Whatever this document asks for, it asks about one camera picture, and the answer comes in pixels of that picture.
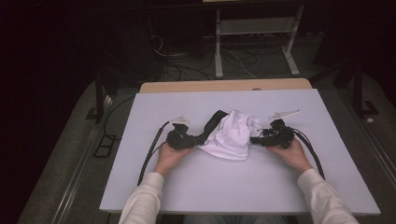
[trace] sleeve cuff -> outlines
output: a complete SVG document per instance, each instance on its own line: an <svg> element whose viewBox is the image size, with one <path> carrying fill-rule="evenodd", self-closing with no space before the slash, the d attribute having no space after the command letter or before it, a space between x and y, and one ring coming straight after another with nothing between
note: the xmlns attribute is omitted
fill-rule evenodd
<svg viewBox="0 0 396 224"><path fill-rule="evenodd" d="M158 173L147 173L144 175L140 185L149 185L161 191L163 188L163 176Z"/></svg>
<svg viewBox="0 0 396 224"><path fill-rule="evenodd" d="M315 169L309 169L303 172L297 180L300 189L306 194L314 185L325 181Z"/></svg>

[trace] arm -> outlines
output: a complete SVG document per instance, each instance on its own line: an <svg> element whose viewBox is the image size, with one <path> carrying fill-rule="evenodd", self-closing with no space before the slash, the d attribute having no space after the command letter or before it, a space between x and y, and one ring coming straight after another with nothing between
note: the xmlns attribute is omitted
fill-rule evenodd
<svg viewBox="0 0 396 224"><path fill-rule="evenodd" d="M146 174L142 183L134 189L122 209L120 224L155 223L160 210L164 178L191 151L192 148L175 150L167 143L161 146L154 172Z"/></svg>
<svg viewBox="0 0 396 224"><path fill-rule="evenodd" d="M287 149L267 149L301 174L298 186L304 193L314 223L358 223L334 188L312 168L297 139L294 138Z"/></svg>

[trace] long-sleeved shirt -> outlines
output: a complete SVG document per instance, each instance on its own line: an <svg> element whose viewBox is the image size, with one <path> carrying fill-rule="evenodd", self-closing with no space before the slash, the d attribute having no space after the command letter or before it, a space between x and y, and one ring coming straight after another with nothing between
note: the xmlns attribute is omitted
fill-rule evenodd
<svg viewBox="0 0 396 224"><path fill-rule="evenodd" d="M304 193L315 224L358 223L334 188L320 174L310 169L297 181ZM125 204L120 224L155 223L160 210L163 177L157 173L146 174Z"/></svg>

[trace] handheld controller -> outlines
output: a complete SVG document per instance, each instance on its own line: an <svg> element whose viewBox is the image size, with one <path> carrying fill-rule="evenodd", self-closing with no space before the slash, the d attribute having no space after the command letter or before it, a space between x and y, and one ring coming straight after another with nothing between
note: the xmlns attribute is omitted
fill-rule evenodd
<svg viewBox="0 0 396 224"><path fill-rule="evenodd" d="M294 137L294 131L285 125L283 119L276 119L271 122L271 129L262 131L263 137L250 137L252 144L261 144L263 147L288 148Z"/></svg>
<svg viewBox="0 0 396 224"><path fill-rule="evenodd" d="M204 132L197 136L187 134L187 130L189 129L187 125L174 123L175 129L168 133L166 142L176 150L203 145L207 137L227 115L226 112L218 110L205 125Z"/></svg>

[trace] white sleeve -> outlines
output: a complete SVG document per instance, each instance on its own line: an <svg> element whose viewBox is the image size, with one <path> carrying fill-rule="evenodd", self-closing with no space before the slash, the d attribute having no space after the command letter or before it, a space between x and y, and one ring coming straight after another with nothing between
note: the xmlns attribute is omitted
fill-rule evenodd
<svg viewBox="0 0 396 224"><path fill-rule="evenodd" d="M134 189L122 209L120 224L150 224L160 210L163 177L157 173L145 174L141 184Z"/></svg>
<svg viewBox="0 0 396 224"><path fill-rule="evenodd" d="M335 189L315 169L305 171L297 181L315 224L359 223Z"/></svg>

